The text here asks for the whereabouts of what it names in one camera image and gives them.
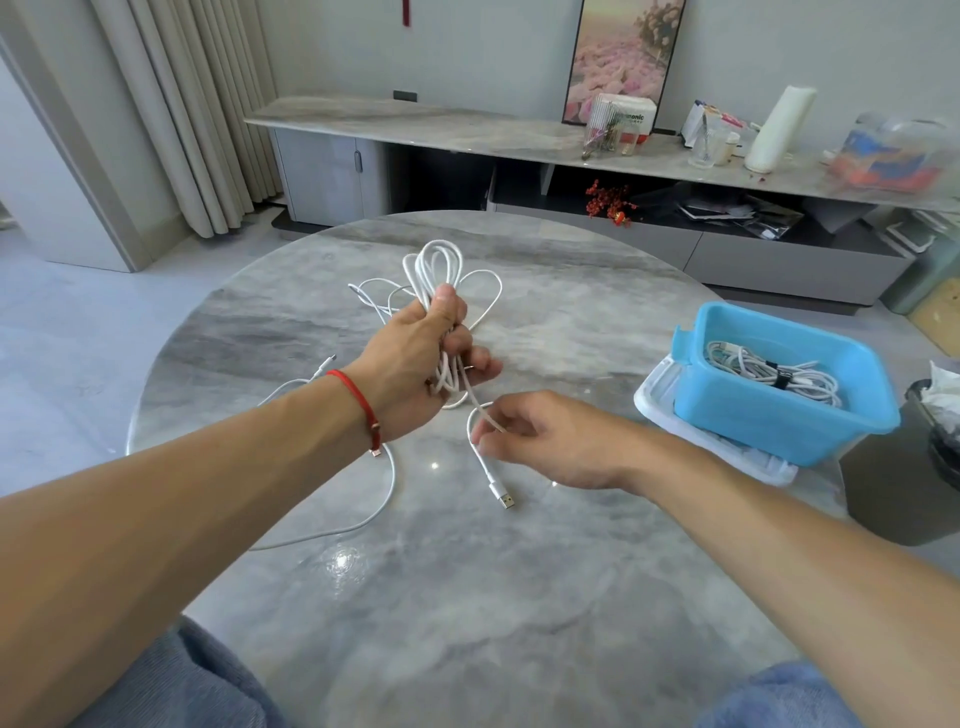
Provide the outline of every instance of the cable connector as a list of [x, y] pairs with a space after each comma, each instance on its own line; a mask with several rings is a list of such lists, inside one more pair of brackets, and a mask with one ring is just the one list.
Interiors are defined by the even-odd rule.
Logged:
[[496, 496], [496, 499], [500, 501], [500, 504], [504, 508], [513, 508], [514, 507], [514, 498], [509, 493], [507, 489], [503, 487], [503, 484], [496, 478], [490, 479], [490, 489], [493, 491], [493, 494]]

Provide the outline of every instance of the white cable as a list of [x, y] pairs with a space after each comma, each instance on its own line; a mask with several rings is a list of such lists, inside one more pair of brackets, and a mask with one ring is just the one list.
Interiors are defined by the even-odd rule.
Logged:
[[[337, 355], [333, 354], [332, 356], [328, 356], [326, 359], [324, 359], [324, 363], [320, 365], [317, 371], [314, 372], [313, 376], [310, 377], [309, 379], [291, 379], [290, 381], [283, 382], [273, 392], [271, 392], [267, 396], [267, 398], [264, 399], [264, 401], [262, 401], [257, 406], [261, 407], [264, 404], [266, 404], [268, 401], [275, 399], [280, 392], [282, 392], [291, 384], [309, 384], [311, 381], [314, 381], [315, 379], [320, 378], [321, 376], [324, 375], [324, 372], [326, 371], [327, 367], [329, 367], [330, 364], [332, 364], [334, 359], [336, 358], [337, 358]], [[276, 544], [266, 544], [265, 546], [251, 546], [250, 548], [247, 549], [247, 551], [267, 551], [267, 550], [270, 550], [271, 548], [280, 548], [281, 546], [290, 546], [292, 544], [302, 544], [304, 541], [313, 541], [314, 539], [321, 539], [325, 536], [339, 536], [342, 533], [349, 533], [350, 531], [355, 531], [358, 528], [363, 528], [365, 525], [367, 525], [367, 523], [369, 523], [370, 521], [375, 519], [377, 516], [379, 516], [380, 513], [383, 511], [383, 509], [387, 507], [387, 503], [390, 502], [390, 498], [393, 497], [394, 491], [396, 490], [396, 462], [394, 461], [394, 453], [392, 450], [390, 450], [390, 447], [385, 443], [380, 446], [380, 449], [382, 449], [384, 452], [387, 453], [387, 459], [390, 461], [390, 488], [387, 490], [387, 496], [383, 498], [383, 502], [380, 503], [379, 507], [375, 511], [373, 511], [373, 513], [371, 513], [369, 516], [367, 516], [365, 519], [363, 519], [359, 523], [355, 523], [354, 525], [349, 525], [345, 528], [334, 528], [333, 530], [330, 530], [330, 531], [320, 531], [319, 533], [311, 533], [308, 536], [300, 536], [296, 539], [281, 541]]]
[[[441, 265], [444, 266], [443, 276], [439, 276]], [[423, 309], [429, 310], [430, 302], [433, 300], [433, 296], [437, 292], [437, 286], [441, 283], [449, 283], [454, 288], [457, 288], [470, 276], [474, 276], [478, 273], [487, 273], [496, 279], [499, 289], [497, 290], [496, 296], [493, 298], [491, 304], [487, 306], [487, 308], [483, 313], [480, 314], [476, 321], [467, 326], [469, 330], [473, 330], [481, 321], [484, 320], [487, 314], [490, 313], [493, 305], [500, 300], [500, 296], [503, 294], [503, 280], [491, 270], [478, 269], [475, 271], [470, 271], [465, 275], [463, 270], [464, 254], [460, 252], [460, 249], [456, 245], [451, 243], [449, 240], [431, 240], [423, 246], [423, 249], [419, 253], [410, 253], [403, 257], [403, 272], [406, 274], [407, 279], [410, 282], [409, 285], [401, 285], [390, 279], [373, 278], [366, 279], [359, 285], [349, 283], [348, 287], [357, 295], [364, 305], [370, 306], [376, 312], [376, 315], [380, 317], [380, 321], [386, 325], [387, 320], [399, 311], [399, 308], [393, 307], [393, 296], [395, 293], [403, 291], [407, 295], [419, 299], [420, 303], [423, 305]], [[364, 290], [365, 285], [373, 282], [383, 282], [393, 286], [393, 290], [387, 297], [386, 304], [378, 304], [373, 300], [370, 294]], [[470, 386], [467, 377], [467, 368], [464, 366], [464, 362], [461, 360], [461, 358], [457, 356], [451, 360], [446, 352], [441, 352], [440, 358], [440, 364], [437, 366], [437, 370], [434, 373], [434, 394], [437, 394], [441, 390], [446, 390], [446, 392], [450, 394], [459, 394], [461, 390], [461, 380], [463, 381], [464, 385], [463, 389], [466, 390], [459, 399], [447, 402], [444, 405], [444, 409], [453, 409], [454, 407], [463, 403], [464, 400], [469, 398], [470, 401], [473, 402], [473, 405], [479, 408], [481, 417], [502, 432], [503, 427], [500, 426], [499, 423], [495, 422], [480, 405], [476, 394], [473, 392], [473, 387]]]
[[[493, 402], [488, 401], [484, 402], [483, 406], [489, 407], [492, 404]], [[473, 450], [473, 454], [476, 455], [477, 460], [480, 461], [480, 467], [483, 468], [483, 472], [487, 475], [487, 480], [490, 482], [490, 489], [493, 491], [496, 499], [503, 503], [504, 508], [511, 508], [514, 505], [513, 497], [507, 492], [507, 489], [503, 487], [503, 483], [497, 480], [496, 477], [493, 476], [493, 473], [490, 472], [490, 468], [487, 467], [487, 463], [484, 461], [483, 455], [480, 454], [480, 450], [477, 449], [470, 439], [470, 433], [473, 431], [473, 415], [480, 411], [479, 407], [474, 407], [467, 415], [467, 442], [470, 443], [470, 449]]]
[[762, 359], [746, 347], [725, 341], [711, 341], [707, 344], [707, 361], [717, 369], [760, 384], [775, 386], [779, 382], [780, 389], [808, 400], [825, 402], [833, 407], [843, 406], [843, 401], [837, 394], [840, 384], [836, 378], [814, 369], [819, 361], [786, 366]]

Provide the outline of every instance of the picture frame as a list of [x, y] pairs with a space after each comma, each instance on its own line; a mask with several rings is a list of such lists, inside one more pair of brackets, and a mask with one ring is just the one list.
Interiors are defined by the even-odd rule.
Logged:
[[686, 0], [584, 0], [564, 123], [586, 125], [598, 93], [649, 98], [659, 111], [685, 5]]

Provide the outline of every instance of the cabinet drawer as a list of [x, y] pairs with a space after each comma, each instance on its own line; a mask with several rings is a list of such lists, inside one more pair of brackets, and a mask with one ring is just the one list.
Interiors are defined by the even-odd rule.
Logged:
[[909, 264], [866, 226], [852, 226], [830, 246], [704, 232], [684, 272], [712, 285], [870, 305]]

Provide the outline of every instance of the marble tabletop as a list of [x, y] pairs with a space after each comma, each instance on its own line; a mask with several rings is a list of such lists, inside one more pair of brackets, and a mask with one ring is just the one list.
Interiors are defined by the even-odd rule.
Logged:
[[[674, 326], [715, 299], [656, 258], [559, 223], [440, 211], [344, 225], [253, 263], [183, 322], [151, 371], [132, 447], [252, 407], [332, 352], [350, 361], [380, 324], [347, 283], [402, 279], [402, 256], [437, 237], [504, 281], [476, 330], [506, 362], [485, 399], [549, 387], [640, 419], [634, 390]], [[475, 313], [492, 297], [482, 278], [461, 288]], [[187, 610], [295, 725], [676, 728], [796, 655], [645, 500], [493, 463], [516, 499], [504, 510], [468, 446], [467, 414], [442, 412], [396, 442], [397, 493], [373, 523], [248, 553]], [[364, 456], [266, 539], [358, 522], [388, 483], [382, 459]], [[836, 507], [816, 473], [792, 490]]]
[[707, 182], [805, 197], [960, 212], [956, 176], [918, 195], [848, 187], [827, 174], [819, 155], [797, 154], [776, 172], [758, 175], [734, 158], [726, 166], [691, 166], [676, 136], [653, 134], [632, 157], [594, 154], [581, 159], [584, 128], [559, 121], [521, 119], [488, 111], [446, 109], [393, 99], [345, 94], [282, 96], [246, 118], [247, 123], [306, 132], [473, 152], [687, 182]]

